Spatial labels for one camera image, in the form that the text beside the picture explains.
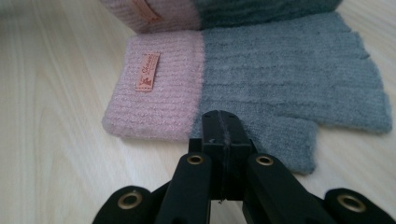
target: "light wood surface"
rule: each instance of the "light wood surface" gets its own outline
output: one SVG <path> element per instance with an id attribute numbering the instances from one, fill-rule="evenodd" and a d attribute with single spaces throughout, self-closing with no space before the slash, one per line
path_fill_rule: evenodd
<path id="1" fill-rule="evenodd" d="M 338 11 L 394 107 L 396 1 Z M 115 190 L 172 177 L 187 144 L 121 140 L 101 126 L 132 34 L 97 0 L 0 1 L 0 223 L 91 223 Z M 315 156 L 317 170 L 297 176 L 310 192 L 354 189 L 396 218 L 395 132 L 320 128 Z M 213 203 L 212 223 L 244 223 L 240 207 Z"/>

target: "glove stack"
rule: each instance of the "glove stack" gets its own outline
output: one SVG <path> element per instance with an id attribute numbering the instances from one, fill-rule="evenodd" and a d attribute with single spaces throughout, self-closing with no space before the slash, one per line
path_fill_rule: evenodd
<path id="1" fill-rule="evenodd" d="M 200 28 L 216 24 L 202 19 L 203 4 L 196 2 L 191 5 L 200 12 Z M 219 6 L 221 1 L 202 2 Z M 305 15 L 293 20 L 133 36 L 104 128 L 120 137 L 188 141 L 200 137 L 205 112 L 226 110 L 242 120 L 259 151 L 302 174 L 315 168 L 318 124 L 390 131 L 389 99 L 360 37 L 335 12 L 306 16 L 308 8 L 320 8 L 310 2 L 285 1 L 284 6 L 297 7 L 278 9 L 273 17 Z M 226 24 L 226 12 L 218 22 L 233 26 L 235 17 Z M 240 24 L 257 23 L 246 21 Z M 158 62 L 148 63 L 147 55 Z M 136 91 L 146 65 L 155 67 L 152 90 Z"/>

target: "metal grommet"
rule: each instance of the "metal grommet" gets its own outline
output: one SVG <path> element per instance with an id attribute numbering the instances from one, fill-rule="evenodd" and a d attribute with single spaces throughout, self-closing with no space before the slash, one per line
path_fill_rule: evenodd
<path id="1" fill-rule="evenodd" d="M 348 194 L 340 194 L 337 196 L 337 201 L 343 205 L 346 209 L 349 209 L 353 212 L 362 213 L 366 211 L 366 205 L 364 203 Z"/>
<path id="2" fill-rule="evenodd" d="M 133 200 L 131 202 L 126 202 L 126 199 L 129 197 L 132 197 Z M 122 195 L 119 198 L 118 205 L 119 208 L 121 209 L 132 209 L 137 207 L 139 204 L 141 204 L 142 201 L 143 201 L 142 195 L 138 191 L 134 190 L 132 192 Z"/>
<path id="3" fill-rule="evenodd" d="M 273 159 L 266 157 L 266 156 L 260 156 L 260 157 L 256 158 L 256 162 L 260 165 L 265 165 L 265 166 L 270 166 L 270 165 L 274 164 Z"/>
<path id="4" fill-rule="evenodd" d="M 198 165 L 204 162 L 204 158 L 198 155 L 192 155 L 187 158 L 187 162 L 192 165 Z"/>

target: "knitted glove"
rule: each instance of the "knitted glove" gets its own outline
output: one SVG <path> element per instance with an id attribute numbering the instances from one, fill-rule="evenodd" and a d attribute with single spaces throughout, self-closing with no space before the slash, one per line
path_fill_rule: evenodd
<path id="1" fill-rule="evenodd" d="M 153 90 L 135 91 L 150 52 L 161 54 Z M 317 123 L 391 129 L 378 71 L 336 13 L 135 36 L 103 125 L 120 137 L 187 141 L 210 110 L 234 113 L 259 151 L 303 174 L 315 167 Z"/>
<path id="2" fill-rule="evenodd" d="M 100 0 L 137 33 L 283 21 L 335 10 L 341 0 Z"/>

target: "ribbed knit cuff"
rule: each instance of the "ribbed knit cuff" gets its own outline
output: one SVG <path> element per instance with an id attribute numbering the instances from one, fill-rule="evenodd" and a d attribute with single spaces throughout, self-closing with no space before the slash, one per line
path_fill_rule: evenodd
<path id="1" fill-rule="evenodd" d="M 135 91 L 145 53 L 160 53 L 153 90 Z M 188 141 L 202 90 L 204 43 L 199 32 L 132 37 L 103 126 L 120 137 Z"/>
<path id="2" fill-rule="evenodd" d="M 201 28 L 198 11 L 191 0 L 100 1 L 123 23 L 140 34 L 178 30 L 199 30 Z M 144 9 L 135 2 L 146 3 L 151 11 L 149 13 L 157 15 L 158 20 L 148 20 L 147 16 L 144 15 Z"/>

